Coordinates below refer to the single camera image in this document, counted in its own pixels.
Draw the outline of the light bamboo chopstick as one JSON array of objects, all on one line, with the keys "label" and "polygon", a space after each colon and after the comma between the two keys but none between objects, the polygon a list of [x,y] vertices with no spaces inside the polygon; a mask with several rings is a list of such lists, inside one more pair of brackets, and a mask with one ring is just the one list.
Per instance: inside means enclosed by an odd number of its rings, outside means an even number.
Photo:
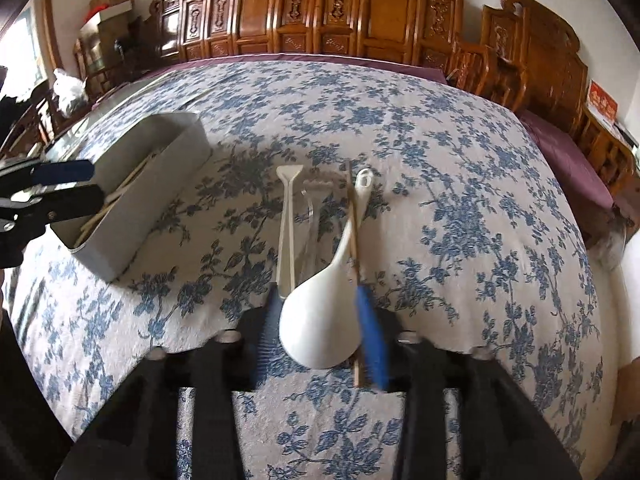
[{"label": "light bamboo chopstick", "polygon": [[114,189],[113,192],[108,194],[105,199],[105,203],[101,210],[92,216],[88,221],[86,221],[79,230],[79,235],[75,240],[73,248],[79,248],[82,244],[88,240],[88,237],[91,233],[96,229],[98,224],[103,220],[103,218],[114,208],[117,201],[124,195],[124,193],[130,188],[130,186],[134,183],[134,180],[139,177],[139,174],[142,173],[142,170],[149,165],[149,162],[156,156],[156,153],[151,153],[139,162],[137,166],[131,170],[130,174],[120,182],[120,185]]}]

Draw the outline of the white plastic rice spoon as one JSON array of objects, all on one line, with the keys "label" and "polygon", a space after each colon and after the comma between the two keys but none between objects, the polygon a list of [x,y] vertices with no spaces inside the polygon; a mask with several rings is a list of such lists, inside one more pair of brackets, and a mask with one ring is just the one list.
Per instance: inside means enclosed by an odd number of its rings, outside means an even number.
[{"label": "white plastic rice spoon", "polygon": [[[355,179],[358,228],[367,210],[375,175],[369,168]],[[296,287],[284,300],[280,316],[280,343],[296,363],[326,370],[348,360],[360,346],[356,307],[357,287],[349,261],[347,220],[331,262]]]}]

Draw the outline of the dark brown wooden chopstick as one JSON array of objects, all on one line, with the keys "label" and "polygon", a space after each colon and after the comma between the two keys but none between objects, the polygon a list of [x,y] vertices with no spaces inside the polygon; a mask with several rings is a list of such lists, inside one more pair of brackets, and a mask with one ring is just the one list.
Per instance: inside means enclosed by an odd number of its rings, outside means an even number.
[{"label": "dark brown wooden chopstick", "polygon": [[[357,201],[354,184],[352,183],[352,163],[346,162],[346,192],[348,200],[348,221],[352,230],[349,235],[349,261],[352,267],[352,281],[355,286],[360,284],[360,265],[358,257],[358,222],[357,222]],[[352,355],[352,383],[355,388],[361,388],[364,384],[363,365],[361,349],[357,348]]]}]

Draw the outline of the grey rectangular utensil tray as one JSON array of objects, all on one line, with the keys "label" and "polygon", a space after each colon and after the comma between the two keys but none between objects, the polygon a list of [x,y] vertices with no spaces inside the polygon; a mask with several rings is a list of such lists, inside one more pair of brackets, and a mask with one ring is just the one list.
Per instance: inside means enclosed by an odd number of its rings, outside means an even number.
[{"label": "grey rectangular utensil tray", "polygon": [[73,246],[80,227],[92,216],[51,226],[70,254],[104,282],[122,274],[165,209],[207,162],[212,148],[198,115],[151,115],[96,160],[92,182],[106,198],[151,153],[156,156],[79,248]]}]

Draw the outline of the blue floral tablecloth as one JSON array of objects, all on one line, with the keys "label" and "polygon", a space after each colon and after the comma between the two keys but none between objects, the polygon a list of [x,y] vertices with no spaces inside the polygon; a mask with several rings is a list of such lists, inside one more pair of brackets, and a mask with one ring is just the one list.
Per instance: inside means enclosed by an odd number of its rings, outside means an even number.
[{"label": "blue floral tablecloth", "polygon": [[145,352],[199,346],[259,306],[276,278],[283,185],[294,181],[296,275],[329,263],[345,183],[373,174],[361,265],[381,307],[439,346],[487,347],[582,476],[610,460],[610,334],[577,220],[540,149],[505,108],[438,82],[325,62],[190,65],[101,104],[48,151],[99,159],[198,119],[182,153],[135,167],[201,167],[181,181],[114,281],[47,232],[4,282],[4,304],[44,407],[75,439]]}]

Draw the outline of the clear plastic fork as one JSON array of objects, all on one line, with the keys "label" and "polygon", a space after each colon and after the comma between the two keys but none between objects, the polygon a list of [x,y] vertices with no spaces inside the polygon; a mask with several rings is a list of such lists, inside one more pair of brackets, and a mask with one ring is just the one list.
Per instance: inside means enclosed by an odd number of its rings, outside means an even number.
[{"label": "clear plastic fork", "polygon": [[333,183],[331,181],[306,180],[303,183],[303,196],[305,196],[309,212],[309,232],[307,236],[302,274],[302,281],[308,280],[316,273],[318,233],[320,224],[320,214],[323,201],[332,193]]}]

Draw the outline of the wooden side table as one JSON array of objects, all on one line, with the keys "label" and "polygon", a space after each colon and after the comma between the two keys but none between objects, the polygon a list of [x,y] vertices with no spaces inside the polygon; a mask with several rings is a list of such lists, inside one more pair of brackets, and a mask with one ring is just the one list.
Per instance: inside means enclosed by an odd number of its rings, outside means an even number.
[{"label": "wooden side table", "polygon": [[634,156],[630,148],[610,133],[583,106],[574,141],[597,175],[615,196],[634,175]]}]

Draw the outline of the carved wooden long sofa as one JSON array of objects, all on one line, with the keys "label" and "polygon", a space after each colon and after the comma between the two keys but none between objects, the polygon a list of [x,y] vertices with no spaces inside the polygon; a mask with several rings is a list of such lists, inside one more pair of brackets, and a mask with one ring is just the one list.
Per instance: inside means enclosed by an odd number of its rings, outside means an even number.
[{"label": "carved wooden long sofa", "polygon": [[526,71],[490,44],[462,37],[464,0],[153,0],[165,63],[288,53],[367,58],[440,70],[448,84],[509,110]]}]

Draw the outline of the red box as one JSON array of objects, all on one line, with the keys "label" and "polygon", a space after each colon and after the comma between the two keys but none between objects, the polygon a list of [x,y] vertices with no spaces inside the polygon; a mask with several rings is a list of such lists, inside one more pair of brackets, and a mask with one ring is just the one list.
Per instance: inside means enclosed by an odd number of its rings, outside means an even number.
[{"label": "red box", "polygon": [[599,119],[603,125],[612,127],[612,125],[615,124],[618,104],[612,96],[593,79],[590,80],[588,86],[586,104],[591,114]]}]

